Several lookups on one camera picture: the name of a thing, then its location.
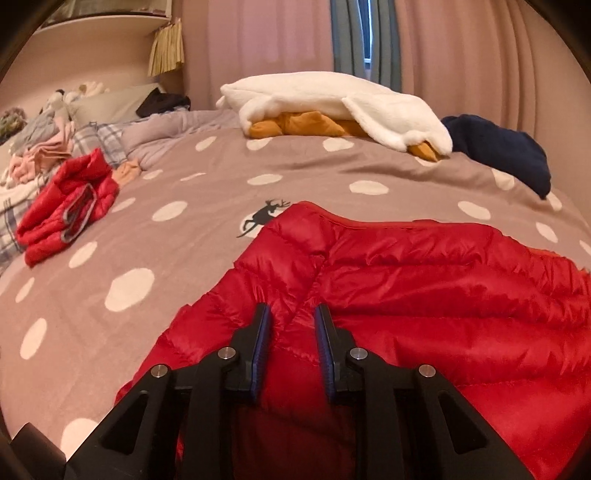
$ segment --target bed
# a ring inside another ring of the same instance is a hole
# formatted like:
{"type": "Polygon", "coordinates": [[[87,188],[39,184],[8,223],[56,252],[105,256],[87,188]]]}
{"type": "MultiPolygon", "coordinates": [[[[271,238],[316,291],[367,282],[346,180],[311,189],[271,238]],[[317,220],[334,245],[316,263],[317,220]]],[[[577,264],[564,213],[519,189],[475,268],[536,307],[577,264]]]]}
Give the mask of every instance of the bed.
{"type": "Polygon", "coordinates": [[[308,200],[367,222],[479,222],[591,268],[591,231],[560,191],[453,154],[437,164],[357,138],[182,138],[72,247],[2,276],[0,403],[71,455],[176,311],[210,290],[260,229],[308,200]]]}

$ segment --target black deer silhouette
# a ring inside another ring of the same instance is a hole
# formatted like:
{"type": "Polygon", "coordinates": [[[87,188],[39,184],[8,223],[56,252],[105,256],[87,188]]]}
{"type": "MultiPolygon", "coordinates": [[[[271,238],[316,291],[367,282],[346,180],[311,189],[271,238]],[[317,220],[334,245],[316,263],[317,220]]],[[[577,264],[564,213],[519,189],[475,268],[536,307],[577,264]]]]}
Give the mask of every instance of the black deer silhouette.
{"type": "Polygon", "coordinates": [[[246,234],[252,232],[259,225],[262,226],[262,225],[268,224],[271,220],[273,220],[275,218],[275,217],[271,216],[272,213],[275,213],[275,210],[277,210],[278,208],[287,208],[287,207],[289,207],[289,205],[291,205],[291,202],[284,202],[283,200],[281,201],[280,205],[276,205],[273,202],[274,202],[274,200],[265,201],[267,206],[260,209],[257,213],[252,215],[252,218],[250,218],[246,222],[244,222],[244,225],[242,225],[242,230],[244,231],[244,233],[242,235],[237,236],[236,238],[241,238],[241,237],[245,236],[246,234]],[[246,226],[249,223],[252,223],[252,227],[250,227],[248,230],[246,230],[246,226]]]}

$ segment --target metal bolt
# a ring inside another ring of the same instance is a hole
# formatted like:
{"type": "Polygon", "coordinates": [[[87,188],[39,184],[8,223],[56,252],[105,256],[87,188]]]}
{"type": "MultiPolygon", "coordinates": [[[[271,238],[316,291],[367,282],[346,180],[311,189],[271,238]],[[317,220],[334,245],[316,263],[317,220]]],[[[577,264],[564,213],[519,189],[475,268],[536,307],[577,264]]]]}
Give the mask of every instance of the metal bolt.
{"type": "Polygon", "coordinates": [[[368,351],[365,348],[356,346],[350,350],[349,355],[356,360],[365,360],[368,357],[368,351]]]}
{"type": "Polygon", "coordinates": [[[160,378],[168,373],[168,367],[166,365],[154,365],[150,373],[153,377],[160,378]]]}
{"type": "Polygon", "coordinates": [[[234,358],[234,355],[236,355],[236,351],[231,346],[220,348],[217,353],[217,356],[222,360],[230,360],[231,358],[234,358]]]}
{"type": "Polygon", "coordinates": [[[432,367],[431,365],[421,365],[420,367],[418,367],[418,372],[427,378],[431,378],[431,377],[435,377],[435,373],[437,373],[437,371],[435,370],[435,367],[432,367]]]}

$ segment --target pink clothing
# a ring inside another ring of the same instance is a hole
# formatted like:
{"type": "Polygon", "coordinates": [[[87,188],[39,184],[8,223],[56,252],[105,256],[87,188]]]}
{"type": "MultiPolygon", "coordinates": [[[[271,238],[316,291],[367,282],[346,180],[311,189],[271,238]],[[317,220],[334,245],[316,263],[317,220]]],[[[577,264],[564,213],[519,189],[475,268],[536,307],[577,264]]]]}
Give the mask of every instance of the pink clothing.
{"type": "Polygon", "coordinates": [[[8,174],[15,183],[27,183],[33,180],[38,173],[46,173],[57,163],[72,156],[74,123],[66,123],[63,118],[56,118],[55,122],[60,129],[55,136],[46,142],[28,148],[22,157],[12,156],[8,174]]]}

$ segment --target red down jacket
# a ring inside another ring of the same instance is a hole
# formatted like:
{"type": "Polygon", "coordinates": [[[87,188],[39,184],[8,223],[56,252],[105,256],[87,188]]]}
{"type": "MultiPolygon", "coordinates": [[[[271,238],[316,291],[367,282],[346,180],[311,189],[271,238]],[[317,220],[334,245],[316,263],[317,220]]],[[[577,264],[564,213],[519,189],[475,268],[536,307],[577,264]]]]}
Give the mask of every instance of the red down jacket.
{"type": "Polygon", "coordinates": [[[352,418],[326,401],[314,336],[313,309],[326,302],[359,346],[394,365],[434,365],[538,480],[553,480],[591,425],[590,299],[590,277],[571,261],[494,228],[358,223],[304,202],[180,309],[134,381],[154,364],[199,362],[267,302],[267,373],[260,405],[236,415],[236,478],[351,478],[352,418]]]}
{"type": "Polygon", "coordinates": [[[27,247],[29,267],[68,248],[107,214],[119,193],[111,174],[99,148],[61,165],[18,225],[17,241],[27,247]]]}

